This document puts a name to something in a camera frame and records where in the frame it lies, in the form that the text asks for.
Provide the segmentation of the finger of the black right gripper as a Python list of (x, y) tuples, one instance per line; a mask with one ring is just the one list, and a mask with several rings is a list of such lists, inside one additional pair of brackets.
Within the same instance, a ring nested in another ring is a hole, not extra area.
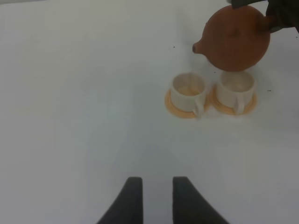
[(261, 2), (264, 0), (231, 0), (231, 5), (233, 9), (237, 9), (240, 7), (248, 6), (250, 4), (254, 4), (257, 2)]
[(266, 16), (272, 18), (269, 25), (271, 33), (284, 28), (296, 28), (299, 31), (298, 0), (269, 0)]

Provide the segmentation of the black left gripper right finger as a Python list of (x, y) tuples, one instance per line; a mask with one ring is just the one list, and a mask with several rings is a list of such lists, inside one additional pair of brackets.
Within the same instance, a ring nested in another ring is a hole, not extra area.
[(187, 177), (172, 180), (172, 220), (175, 224), (228, 224)]

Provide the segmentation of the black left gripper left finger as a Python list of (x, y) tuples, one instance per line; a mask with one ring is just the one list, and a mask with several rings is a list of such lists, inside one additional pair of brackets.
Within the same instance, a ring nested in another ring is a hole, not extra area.
[(129, 177), (99, 224), (142, 223), (142, 178)]

